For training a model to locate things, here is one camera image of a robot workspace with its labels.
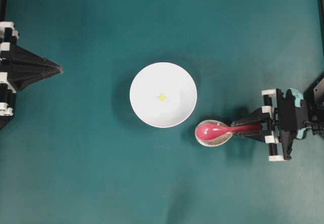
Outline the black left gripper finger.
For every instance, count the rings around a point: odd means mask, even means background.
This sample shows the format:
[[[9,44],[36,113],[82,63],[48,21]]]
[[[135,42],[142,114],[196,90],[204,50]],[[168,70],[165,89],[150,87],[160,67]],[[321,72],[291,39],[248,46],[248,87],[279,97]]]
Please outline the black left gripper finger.
[[[18,65],[12,62],[9,65],[9,82],[16,91],[22,91],[33,83],[57,74],[60,72],[52,68]]]
[[[60,73],[63,72],[60,65],[10,42],[1,43],[1,59],[9,60],[18,65],[52,68],[58,70]]]

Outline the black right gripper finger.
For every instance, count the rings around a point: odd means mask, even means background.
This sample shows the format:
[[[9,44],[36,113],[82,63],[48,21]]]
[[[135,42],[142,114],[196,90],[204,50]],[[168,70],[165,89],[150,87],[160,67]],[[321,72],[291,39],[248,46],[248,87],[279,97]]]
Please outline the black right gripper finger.
[[[242,126],[250,125],[256,123],[265,123],[267,120],[273,119],[273,107],[272,106],[262,106],[261,108],[256,109],[248,116],[243,119],[234,121],[232,126]]]
[[[250,138],[263,143],[275,143],[275,135],[271,130],[240,131],[234,135],[236,137]]]

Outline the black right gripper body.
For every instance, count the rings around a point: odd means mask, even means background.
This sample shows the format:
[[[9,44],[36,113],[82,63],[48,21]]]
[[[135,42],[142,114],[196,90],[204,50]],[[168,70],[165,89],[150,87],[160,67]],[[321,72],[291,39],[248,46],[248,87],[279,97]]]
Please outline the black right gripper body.
[[[262,113],[268,114],[266,119],[267,133],[264,137],[265,143],[268,145],[269,156],[268,161],[284,161],[283,155],[278,154],[277,144],[278,137],[275,135],[275,108],[273,107],[272,98],[276,97],[276,89],[267,89],[262,92],[264,105],[262,106]]]

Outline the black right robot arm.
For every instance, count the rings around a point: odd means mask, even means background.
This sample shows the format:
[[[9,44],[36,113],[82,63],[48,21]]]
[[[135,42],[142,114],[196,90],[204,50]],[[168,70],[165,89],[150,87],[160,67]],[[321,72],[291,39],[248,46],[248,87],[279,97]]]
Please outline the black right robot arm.
[[[268,160],[291,160],[294,140],[303,140],[310,130],[314,135],[323,135],[323,107],[314,101],[308,102],[296,89],[267,89],[262,91],[264,105],[246,118],[234,121],[231,126],[266,124],[265,129],[239,131],[237,136],[264,142],[268,145]]]

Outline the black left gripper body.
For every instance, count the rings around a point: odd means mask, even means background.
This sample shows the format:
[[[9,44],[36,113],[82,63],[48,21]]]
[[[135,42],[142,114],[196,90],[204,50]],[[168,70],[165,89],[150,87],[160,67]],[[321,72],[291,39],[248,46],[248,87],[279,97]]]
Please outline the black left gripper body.
[[[9,82],[10,60],[5,55],[18,38],[19,33],[13,22],[1,22],[1,129],[13,119],[16,107],[16,90]]]

